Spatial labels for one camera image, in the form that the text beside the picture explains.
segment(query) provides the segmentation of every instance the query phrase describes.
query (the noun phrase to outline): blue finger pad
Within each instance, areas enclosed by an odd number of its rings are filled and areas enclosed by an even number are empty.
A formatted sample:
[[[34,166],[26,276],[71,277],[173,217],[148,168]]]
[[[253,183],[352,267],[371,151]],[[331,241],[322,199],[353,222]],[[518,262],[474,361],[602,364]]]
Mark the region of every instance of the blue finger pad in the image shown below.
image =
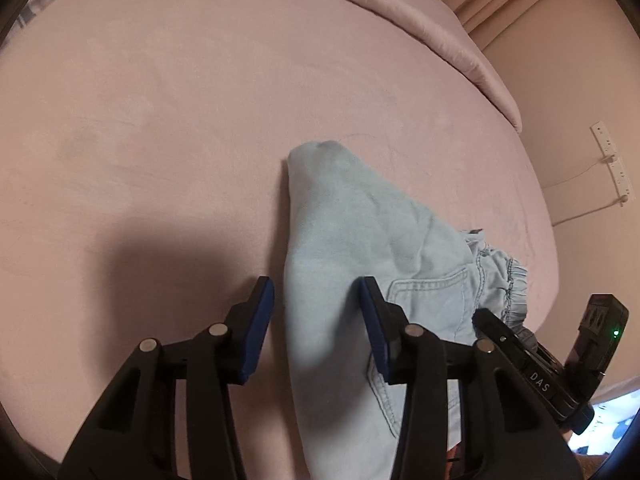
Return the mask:
[[[262,343],[267,333],[267,327],[273,314],[274,286],[268,279],[262,290],[262,295],[258,300],[258,307],[255,309],[254,318],[244,340],[244,364],[240,370],[240,381],[246,382],[251,374],[258,367],[258,359],[262,350]]]
[[[358,298],[360,300],[360,308],[362,309],[364,323],[367,327],[367,334],[369,335],[369,343],[371,345],[373,359],[376,362],[378,372],[382,375],[385,381],[388,381],[389,348],[386,344],[385,336],[382,332],[382,325],[380,324],[380,318],[378,317],[375,302],[371,295],[371,291],[367,286],[366,279],[360,278],[358,281]]]

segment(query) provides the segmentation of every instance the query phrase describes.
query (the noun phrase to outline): bed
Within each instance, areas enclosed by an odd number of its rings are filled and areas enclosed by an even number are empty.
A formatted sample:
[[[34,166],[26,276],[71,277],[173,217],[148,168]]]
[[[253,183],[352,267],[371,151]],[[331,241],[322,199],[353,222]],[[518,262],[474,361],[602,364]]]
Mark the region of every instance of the bed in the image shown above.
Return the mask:
[[[307,140],[484,228],[528,267],[535,330],[558,263],[520,129],[439,0],[53,1],[0,50],[2,403],[60,460],[141,339],[281,284],[284,160]],[[308,475],[283,331],[280,309],[232,391],[250,478]]]

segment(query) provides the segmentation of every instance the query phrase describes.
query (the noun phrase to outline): wall outlet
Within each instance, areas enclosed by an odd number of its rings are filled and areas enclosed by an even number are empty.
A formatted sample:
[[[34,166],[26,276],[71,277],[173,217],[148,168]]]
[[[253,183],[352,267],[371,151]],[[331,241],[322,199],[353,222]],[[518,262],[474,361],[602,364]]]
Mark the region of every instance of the wall outlet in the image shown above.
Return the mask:
[[[634,193],[634,189],[631,187],[631,181],[629,180],[629,175],[626,172],[625,163],[622,162],[622,157],[615,157],[616,160],[609,163],[609,170],[611,171],[611,176],[613,177],[613,181],[616,184],[616,189],[618,190],[618,196],[627,195],[628,200],[634,200],[636,195]]]
[[[611,139],[611,136],[609,135],[609,131],[607,130],[607,127],[602,121],[595,123],[591,127],[591,131],[593,132],[593,135],[595,135],[596,140],[600,145],[600,149],[602,150],[602,153],[605,156],[616,154],[618,149],[616,148],[616,145],[613,143],[613,139]]]

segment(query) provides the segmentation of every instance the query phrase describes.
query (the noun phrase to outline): jeans pocket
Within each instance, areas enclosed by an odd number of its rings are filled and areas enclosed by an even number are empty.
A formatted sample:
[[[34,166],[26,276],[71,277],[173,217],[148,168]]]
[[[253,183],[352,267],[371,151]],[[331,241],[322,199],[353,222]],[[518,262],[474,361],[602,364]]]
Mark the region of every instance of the jeans pocket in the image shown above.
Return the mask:
[[[474,298],[467,277],[465,268],[435,280],[395,280],[389,287],[386,300],[400,305],[410,322],[422,325],[443,340],[456,342],[459,334],[468,332],[466,325],[471,324]],[[386,384],[376,370],[373,358],[369,362],[367,378],[389,430],[397,438],[406,387],[404,384]],[[460,433],[460,414],[456,408],[460,402],[457,381],[447,381],[447,394],[451,440]]]

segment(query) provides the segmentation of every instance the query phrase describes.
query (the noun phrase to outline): folded clothing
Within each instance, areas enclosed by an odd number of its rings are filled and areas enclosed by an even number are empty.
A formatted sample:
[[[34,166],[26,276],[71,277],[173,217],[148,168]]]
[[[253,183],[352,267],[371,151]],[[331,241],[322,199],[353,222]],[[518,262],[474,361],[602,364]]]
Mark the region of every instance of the folded clothing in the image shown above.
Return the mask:
[[[337,142],[289,155],[291,229],[285,266],[287,352],[298,427],[314,480],[388,479],[404,386],[375,370],[354,284],[374,276],[387,301],[441,339],[471,345],[488,308],[527,344],[526,270],[460,233]],[[449,449],[460,441],[449,381]]]

